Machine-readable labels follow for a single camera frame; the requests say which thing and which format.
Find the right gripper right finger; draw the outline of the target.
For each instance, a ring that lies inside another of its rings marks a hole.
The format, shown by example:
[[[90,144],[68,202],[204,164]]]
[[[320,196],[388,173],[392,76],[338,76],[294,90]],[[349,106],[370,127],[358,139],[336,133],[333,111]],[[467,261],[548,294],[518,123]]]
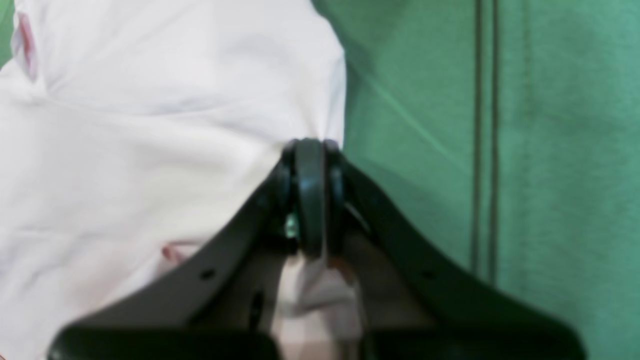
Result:
[[[448,259],[336,142],[322,152],[323,239],[358,281],[362,360],[585,360],[570,326]]]

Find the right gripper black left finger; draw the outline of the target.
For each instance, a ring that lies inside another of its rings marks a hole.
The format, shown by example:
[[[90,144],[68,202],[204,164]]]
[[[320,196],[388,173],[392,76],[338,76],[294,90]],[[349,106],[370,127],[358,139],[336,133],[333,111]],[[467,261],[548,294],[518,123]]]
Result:
[[[153,284],[65,326],[50,360],[280,360],[270,335],[290,252],[326,237],[322,141],[291,141],[217,235]]]

